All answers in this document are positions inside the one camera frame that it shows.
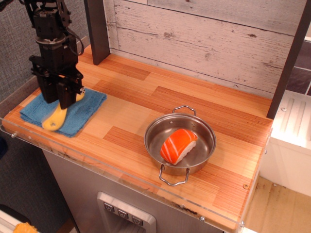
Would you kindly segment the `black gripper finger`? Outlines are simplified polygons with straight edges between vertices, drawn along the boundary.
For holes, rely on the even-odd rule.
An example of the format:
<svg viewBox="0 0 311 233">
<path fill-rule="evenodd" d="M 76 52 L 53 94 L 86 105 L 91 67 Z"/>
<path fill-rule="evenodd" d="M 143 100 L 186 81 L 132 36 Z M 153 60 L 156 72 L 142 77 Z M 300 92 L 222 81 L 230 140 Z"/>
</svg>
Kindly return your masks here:
<svg viewBox="0 0 311 233">
<path fill-rule="evenodd" d="M 77 93 L 73 87 L 64 83 L 57 84 L 57 96 L 61 109 L 67 109 L 82 99 L 81 93 Z"/>
<path fill-rule="evenodd" d="M 37 81 L 43 98 L 47 103 L 52 103 L 59 99 L 56 88 L 56 76 L 45 77 L 37 75 Z"/>
</svg>

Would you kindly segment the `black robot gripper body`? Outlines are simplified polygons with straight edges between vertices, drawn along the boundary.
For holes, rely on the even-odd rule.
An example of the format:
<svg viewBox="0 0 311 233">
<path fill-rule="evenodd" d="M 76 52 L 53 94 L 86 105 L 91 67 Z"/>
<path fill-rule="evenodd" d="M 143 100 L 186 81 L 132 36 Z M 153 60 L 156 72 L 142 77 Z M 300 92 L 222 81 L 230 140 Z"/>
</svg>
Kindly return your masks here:
<svg viewBox="0 0 311 233">
<path fill-rule="evenodd" d="M 40 56 L 31 56 L 34 75 L 49 77 L 56 76 L 58 83 L 73 87 L 77 93 L 84 93 L 82 86 L 83 75 L 76 68 L 78 51 L 74 36 L 61 36 L 59 38 L 44 39 L 35 37 L 39 45 Z"/>
</svg>

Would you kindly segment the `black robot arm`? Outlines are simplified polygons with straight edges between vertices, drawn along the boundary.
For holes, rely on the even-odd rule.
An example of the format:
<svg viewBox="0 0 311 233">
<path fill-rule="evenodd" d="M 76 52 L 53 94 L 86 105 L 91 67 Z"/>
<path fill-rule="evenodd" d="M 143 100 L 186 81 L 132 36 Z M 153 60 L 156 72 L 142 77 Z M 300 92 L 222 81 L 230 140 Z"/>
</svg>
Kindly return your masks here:
<svg viewBox="0 0 311 233">
<path fill-rule="evenodd" d="M 26 10 L 40 55 L 32 55 L 32 73 L 37 77 L 47 103 L 59 101 L 62 109 L 76 102 L 84 91 L 83 75 L 76 68 L 79 37 L 69 29 L 70 14 L 63 0 L 26 0 Z"/>
</svg>

